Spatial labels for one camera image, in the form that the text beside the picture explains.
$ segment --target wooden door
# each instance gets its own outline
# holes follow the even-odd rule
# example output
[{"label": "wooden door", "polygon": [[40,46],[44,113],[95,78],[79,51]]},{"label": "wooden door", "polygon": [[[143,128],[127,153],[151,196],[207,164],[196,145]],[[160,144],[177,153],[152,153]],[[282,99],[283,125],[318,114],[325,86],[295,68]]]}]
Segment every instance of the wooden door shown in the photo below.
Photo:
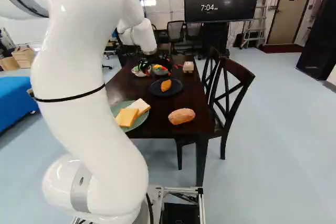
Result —
[{"label": "wooden door", "polygon": [[280,0],[268,44],[291,44],[305,11],[307,0]]}]

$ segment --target blue bench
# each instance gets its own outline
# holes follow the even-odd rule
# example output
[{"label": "blue bench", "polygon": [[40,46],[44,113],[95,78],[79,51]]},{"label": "blue bench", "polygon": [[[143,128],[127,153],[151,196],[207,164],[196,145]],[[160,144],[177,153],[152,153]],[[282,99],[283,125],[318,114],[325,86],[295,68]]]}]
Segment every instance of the blue bench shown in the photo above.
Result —
[{"label": "blue bench", "polygon": [[0,78],[0,132],[31,111],[38,111],[37,103],[27,90],[29,77]]}]

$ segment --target bread slice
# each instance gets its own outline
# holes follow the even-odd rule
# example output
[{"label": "bread slice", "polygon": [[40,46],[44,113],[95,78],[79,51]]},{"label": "bread slice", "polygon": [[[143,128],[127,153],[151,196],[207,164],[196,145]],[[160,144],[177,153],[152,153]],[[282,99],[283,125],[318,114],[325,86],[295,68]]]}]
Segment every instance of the bread slice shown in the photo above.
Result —
[{"label": "bread slice", "polygon": [[121,109],[115,120],[120,127],[130,128],[137,119],[138,112],[139,109]]},{"label": "bread slice", "polygon": [[166,80],[161,83],[161,91],[166,92],[172,86],[172,80]]},{"label": "bread slice", "polygon": [[138,115],[137,117],[140,117],[143,115],[147,110],[149,110],[151,106],[147,104],[144,100],[141,98],[137,99],[135,102],[133,102],[131,105],[127,107],[127,109],[138,109]]},{"label": "bread slice", "polygon": [[196,114],[193,110],[184,108],[170,113],[168,119],[172,124],[179,125],[194,120],[195,116]]}]

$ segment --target ladder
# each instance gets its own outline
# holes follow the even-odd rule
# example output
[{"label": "ladder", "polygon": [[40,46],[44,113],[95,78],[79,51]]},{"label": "ladder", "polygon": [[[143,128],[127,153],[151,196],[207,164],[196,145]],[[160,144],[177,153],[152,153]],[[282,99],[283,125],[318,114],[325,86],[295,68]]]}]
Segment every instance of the ladder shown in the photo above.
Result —
[{"label": "ladder", "polygon": [[[248,43],[252,40],[257,40],[256,47],[259,47],[260,44],[265,43],[265,29],[266,29],[266,10],[267,10],[267,2],[266,0],[261,1],[261,5],[256,6],[256,10],[261,10],[261,15],[256,16],[252,20],[248,20],[244,22],[243,25],[243,38],[241,40],[240,49],[248,48]],[[253,28],[253,23],[257,21],[258,27]],[[251,32],[258,32],[258,36],[255,38],[251,38]]]}]

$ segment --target desk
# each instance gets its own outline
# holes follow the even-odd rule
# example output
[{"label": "desk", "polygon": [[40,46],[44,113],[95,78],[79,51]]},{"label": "desk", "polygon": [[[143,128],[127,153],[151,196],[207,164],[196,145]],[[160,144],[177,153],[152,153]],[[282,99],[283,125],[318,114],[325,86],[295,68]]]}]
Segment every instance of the desk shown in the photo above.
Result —
[{"label": "desk", "polygon": [[[193,61],[191,56],[173,56],[175,64]],[[214,122],[208,110],[204,88],[198,75],[197,66],[191,74],[184,74],[182,68],[172,70],[172,78],[180,80],[183,90],[172,97],[152,95],[148,87],[155,78],[139,78],[131,73],[137,62],[130,60],[107,84],[110,105],[120,101],[142,98],[150,106],[147,120],[138,128],[127,133],[129,138],[194,138],[196,140],[196,185],[202,186],[207,155],[208,139],[213,133]],[[192,122],[172,125],[168,115],[177,109],[190,108],[196,117]]]}]

